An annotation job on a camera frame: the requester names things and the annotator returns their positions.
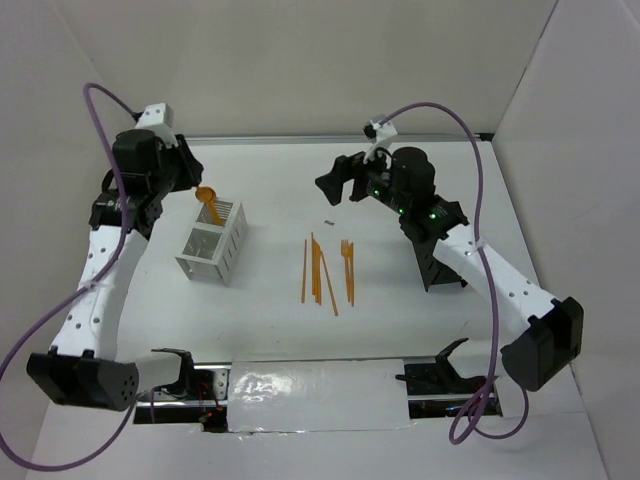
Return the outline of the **orange spoon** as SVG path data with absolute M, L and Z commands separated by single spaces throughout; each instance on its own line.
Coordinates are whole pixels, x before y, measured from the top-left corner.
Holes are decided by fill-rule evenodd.
M 214 225 L 223 226 L 225 224 L 216 208 L 217 194 L 211 187 L 198 186 L 195 191 L 195 197 L 206 206 Z

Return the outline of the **orange fork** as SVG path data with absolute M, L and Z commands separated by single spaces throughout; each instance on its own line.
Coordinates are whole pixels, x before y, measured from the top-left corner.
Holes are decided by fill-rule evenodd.
M 343 257 L 344 262 L 344 273 L 345 273 L 345 287 L 346 287 L 346 295 L 347 302 L 351 303 L 352 301 L 352 282 L 351 282 L 351 267 L 350 267 L 350 242 L 346 239 L 340 242 L 341 255 Z
M 354 280 L 354 245 L 347 241 L 347 270 L 348 270 L 348 301 L 355 305 L 355 280 Z

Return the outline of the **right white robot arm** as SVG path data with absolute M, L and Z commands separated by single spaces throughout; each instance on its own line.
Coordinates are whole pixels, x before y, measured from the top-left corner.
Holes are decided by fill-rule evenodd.
M 332 169 L 315 180 L 333 206 L 341 203 L 347 182 L 353 184 L 350 201 L 370 197 L 398 214 L 425 288 L 469 285 L 498 304 L 500 320 L 516 336 L 500 353 L 506 373 L 517 385 L 537 392 L 579 355 L 581 304 L 572 297 L 559 300 L 536 286 L 477 239 L 460 203 L 437 194 L 435 168 L 423 150 L 378 150 L 373 159 L 362 152 L 339 156 Z

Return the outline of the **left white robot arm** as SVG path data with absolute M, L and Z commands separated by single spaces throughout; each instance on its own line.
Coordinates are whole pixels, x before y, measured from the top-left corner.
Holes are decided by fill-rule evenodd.
M 143 391 L 138 367 L 117 361 L 117 334 L 137 264 L 146 250 L 162 201 L 202 181 L 203 165 L 178 134 L 173 146 L 153 131 L 117 135 L 115 168 L 105 175 L 89 219 L 89 250 L 81 296 L 45 353 L 33 353 L 26 371 L 58 405 L 126 410 Z

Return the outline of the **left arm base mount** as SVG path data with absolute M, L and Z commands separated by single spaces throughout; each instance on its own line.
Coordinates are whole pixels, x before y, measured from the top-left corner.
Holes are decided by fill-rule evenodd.
M 196 364 L 194 382 L 185 393 L 156 387 L 136 404 L 135 425 L 188 425 L 204 432 L 226 433 L 230 364 Z

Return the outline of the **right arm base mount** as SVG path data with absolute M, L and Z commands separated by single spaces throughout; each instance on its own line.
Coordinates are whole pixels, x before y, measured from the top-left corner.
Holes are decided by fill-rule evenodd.
M 405 385 L 410 419 L 455 417 L 485 384 L 484 376 L 463 377 L 449 361 L 450 355 L 467 341 L 455 340 L 430 362 L 409 360 L 404 363 L 404 371 L 395 375 Z

